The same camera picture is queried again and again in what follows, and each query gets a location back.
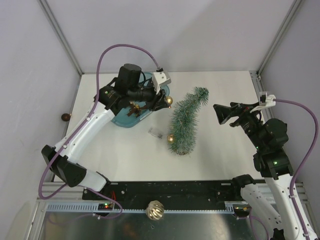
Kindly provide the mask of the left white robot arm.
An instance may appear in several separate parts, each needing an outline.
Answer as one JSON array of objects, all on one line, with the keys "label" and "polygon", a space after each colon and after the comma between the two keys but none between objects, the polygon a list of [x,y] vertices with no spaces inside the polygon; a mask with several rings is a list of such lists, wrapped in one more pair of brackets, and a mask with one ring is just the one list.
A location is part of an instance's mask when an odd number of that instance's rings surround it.
[{"label": "left white robot arm", "polygon": [[69,187],[82,186],[93,190],[100,200],[110,196],[108,179],[101,173],[88,170],[78,162],[88,144],[96,134],[121,110],[131,107],[135,112],[135,102],[144,102],[141,110],[155,112],[170,108],[173,100],[162,88],[171,83],[168,73],[157,70],[152,77],[140,81],[144,73],[135,65],[126,63],[120,67],[118,75],[94,96],[87,115],[61,141],[51,147],[45,145],[41,154],[49,170]]}]

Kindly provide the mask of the small frosted christmas tree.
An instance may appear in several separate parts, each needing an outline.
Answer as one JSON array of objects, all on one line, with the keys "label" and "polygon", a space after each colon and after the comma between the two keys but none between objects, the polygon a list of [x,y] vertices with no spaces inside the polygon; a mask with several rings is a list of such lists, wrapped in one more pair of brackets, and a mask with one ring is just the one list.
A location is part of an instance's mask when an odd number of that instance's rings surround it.
[{"label": "small frosted christmas tree", "polygon": [[190,154],[196,146],[198,114],[209,102],[209,90],[206,87],[194,87],[174,106],[168,124],[167,135],[174,135],[174,142],[168,143],[168,149],[175,155]]}]

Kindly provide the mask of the gold glitter ball ornament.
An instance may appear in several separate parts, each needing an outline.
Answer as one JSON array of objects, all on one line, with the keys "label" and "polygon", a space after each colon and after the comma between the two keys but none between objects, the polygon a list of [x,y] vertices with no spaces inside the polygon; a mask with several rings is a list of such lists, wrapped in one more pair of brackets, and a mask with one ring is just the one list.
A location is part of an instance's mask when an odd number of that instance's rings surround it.
[{"label": "gold glitter ball ornament", "polygon": [[173,142],[175,141],[175,137],[174,135],[171,133],[171,134],[168,134],[167,135],[167,142],[172,144]]}]

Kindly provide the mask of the dark brown ball ornament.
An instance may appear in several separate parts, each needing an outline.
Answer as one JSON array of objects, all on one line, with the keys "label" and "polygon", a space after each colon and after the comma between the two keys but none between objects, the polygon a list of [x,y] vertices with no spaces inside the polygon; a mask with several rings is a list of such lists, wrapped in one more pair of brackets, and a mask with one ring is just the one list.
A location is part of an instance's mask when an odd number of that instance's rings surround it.
[{"label": "dark brown ball ornament", "polygon": [[63,113],[60,118],[64,122],[69,122],[71,119],[71,116],[72,115],[70,113]]}]

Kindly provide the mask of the gold mirror ball ornament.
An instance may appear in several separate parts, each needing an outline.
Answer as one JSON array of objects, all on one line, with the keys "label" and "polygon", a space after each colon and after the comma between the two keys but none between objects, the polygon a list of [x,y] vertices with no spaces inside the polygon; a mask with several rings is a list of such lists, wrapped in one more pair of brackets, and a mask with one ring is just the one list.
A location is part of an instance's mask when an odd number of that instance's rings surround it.
[{"label": "gold mirror ball ornament", "polygon": [[150,220],[158,221],[164,217],[164,205],[158,200],[151,201],[146,208],[146,215]]}]

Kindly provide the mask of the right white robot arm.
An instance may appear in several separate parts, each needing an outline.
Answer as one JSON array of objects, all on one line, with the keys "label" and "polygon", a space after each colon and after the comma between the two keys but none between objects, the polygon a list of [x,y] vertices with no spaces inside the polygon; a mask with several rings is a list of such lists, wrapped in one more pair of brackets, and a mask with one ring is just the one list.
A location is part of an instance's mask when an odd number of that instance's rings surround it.
[{"label": "right white robot arm", "polygon": [[319,237],[310,224],[297,193],[294,171],[283,146],[289,140],[287,124],[277,118],[262,122],[261,110],[282,102],[279,98],[265,103],[243,104],[231,102],[229,106],[214,104],[219,124],[237,117],[231,127],[240,126],[256,149],[253,156],[255,169],[263,177],[273,195],[276,208],[260,193],[249,174],[232,179],[231,196],[245,200],[255,215],[250,221],[258,221],[268,240],[317,240]]}]

